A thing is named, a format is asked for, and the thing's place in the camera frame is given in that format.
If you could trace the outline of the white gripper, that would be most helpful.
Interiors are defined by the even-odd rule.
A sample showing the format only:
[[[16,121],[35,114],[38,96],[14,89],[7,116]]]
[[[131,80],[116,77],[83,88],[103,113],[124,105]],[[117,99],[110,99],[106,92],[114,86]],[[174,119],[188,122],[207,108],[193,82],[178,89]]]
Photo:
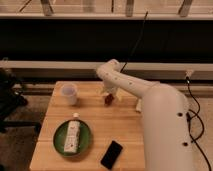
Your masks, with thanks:
[[[122,100],[122,96],[121,96],[120,92],[118,91],[118,87],[111,84],[110,82],[104,81],[103,82],[103,91],[101,91],[101,95],[106,96],[107,93],[115,95],[115,98],[118,101]]]

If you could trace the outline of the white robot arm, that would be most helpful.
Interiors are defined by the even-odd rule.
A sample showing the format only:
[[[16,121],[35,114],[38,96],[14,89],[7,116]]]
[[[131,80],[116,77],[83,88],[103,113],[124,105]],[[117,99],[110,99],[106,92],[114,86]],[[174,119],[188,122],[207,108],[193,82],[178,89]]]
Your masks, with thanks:
[[[145,171],[195,171],[186,114],[189,102],[175,87],[120,72],[112,59],[96,73],[106,92],[121,88],[142,100]]]

